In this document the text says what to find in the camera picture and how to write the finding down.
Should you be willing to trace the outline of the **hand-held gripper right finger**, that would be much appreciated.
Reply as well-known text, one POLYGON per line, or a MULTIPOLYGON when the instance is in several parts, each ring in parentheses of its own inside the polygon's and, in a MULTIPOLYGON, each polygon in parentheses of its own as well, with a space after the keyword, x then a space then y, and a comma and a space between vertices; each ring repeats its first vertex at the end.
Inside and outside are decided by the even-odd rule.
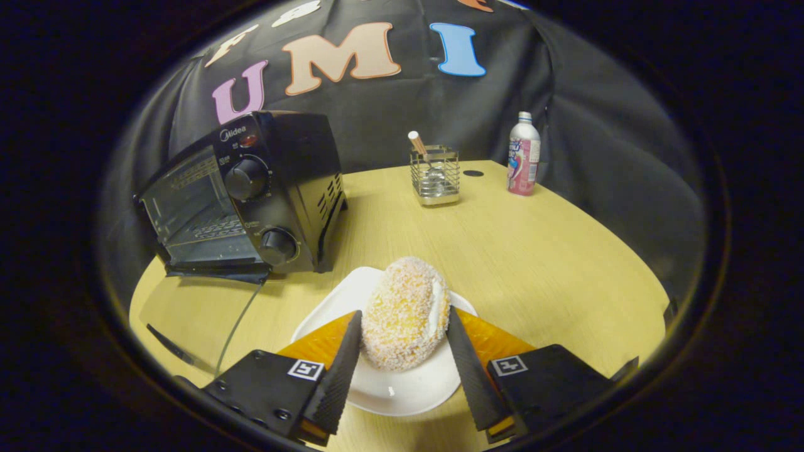
POLYGON ((541 434, 614 381, 565 347, 534 347, 457 307, 448 344, 477 430, 489 443, 541 434))

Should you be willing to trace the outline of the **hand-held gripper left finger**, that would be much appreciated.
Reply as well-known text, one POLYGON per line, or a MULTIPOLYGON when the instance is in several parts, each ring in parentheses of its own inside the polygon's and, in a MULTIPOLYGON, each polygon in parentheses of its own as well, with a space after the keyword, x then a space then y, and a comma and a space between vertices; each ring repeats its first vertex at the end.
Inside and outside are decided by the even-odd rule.
POLYGON ((360 355, 361 326, 361 311, 351 311, 279 352, 249 352, 200 395, 250 429, 325 446, 338 432, 360 355))

